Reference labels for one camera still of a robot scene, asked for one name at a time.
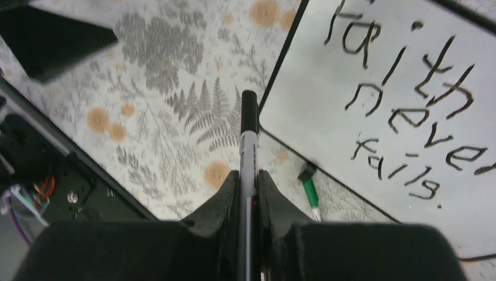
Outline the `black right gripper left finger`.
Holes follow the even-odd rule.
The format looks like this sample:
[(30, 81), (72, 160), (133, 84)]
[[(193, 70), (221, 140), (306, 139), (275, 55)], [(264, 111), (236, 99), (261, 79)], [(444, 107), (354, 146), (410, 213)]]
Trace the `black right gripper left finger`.
[(65, 221), (46, 228), (15, 280), (238, 280), (239, 174), (179, 221)]

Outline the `black marker cap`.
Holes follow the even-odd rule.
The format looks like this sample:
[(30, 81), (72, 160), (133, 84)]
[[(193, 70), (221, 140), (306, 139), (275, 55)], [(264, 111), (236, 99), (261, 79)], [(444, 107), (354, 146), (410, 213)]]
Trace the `black marker cap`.
[(259, 105), (256, 93), (251, 90), (242, 92), (240, 131), (259, 132)]

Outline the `black capped whiteboard marker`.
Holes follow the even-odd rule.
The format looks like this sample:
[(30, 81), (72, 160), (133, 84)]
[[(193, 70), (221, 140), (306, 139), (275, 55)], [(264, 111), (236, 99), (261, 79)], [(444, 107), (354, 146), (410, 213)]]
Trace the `black capped whiteboard marker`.
[(237, 280), (253, 280), (255, 218), (254, 199), (257, 195), (257, 144), (258, 134), (253, 131), (240, 132), (240, 200)]

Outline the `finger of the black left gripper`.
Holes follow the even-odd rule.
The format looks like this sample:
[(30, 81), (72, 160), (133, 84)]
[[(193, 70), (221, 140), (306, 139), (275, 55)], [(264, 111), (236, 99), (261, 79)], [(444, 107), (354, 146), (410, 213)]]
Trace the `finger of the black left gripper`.
[(1, 38), (26, 74), (39, 82), (118, 41), (110, 28), (29, 4), (1, 4)]

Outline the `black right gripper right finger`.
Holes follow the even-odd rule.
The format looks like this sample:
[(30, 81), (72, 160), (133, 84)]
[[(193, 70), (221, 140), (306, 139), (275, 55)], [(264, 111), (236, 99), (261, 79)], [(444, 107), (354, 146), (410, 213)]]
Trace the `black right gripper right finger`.
[(316, 222), (258, 179), (262, 263), (271, 280), (465, 280), (446, 238), (422, 224)]

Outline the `small black-framed whiteboard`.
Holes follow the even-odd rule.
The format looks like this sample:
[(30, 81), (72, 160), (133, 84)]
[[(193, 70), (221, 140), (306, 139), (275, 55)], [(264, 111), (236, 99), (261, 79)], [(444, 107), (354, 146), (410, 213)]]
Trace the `small black-framed whiteboard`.
[(495, 20), (454, 1), (302, 1), (260, 124), (460, 258), (495, 255)]

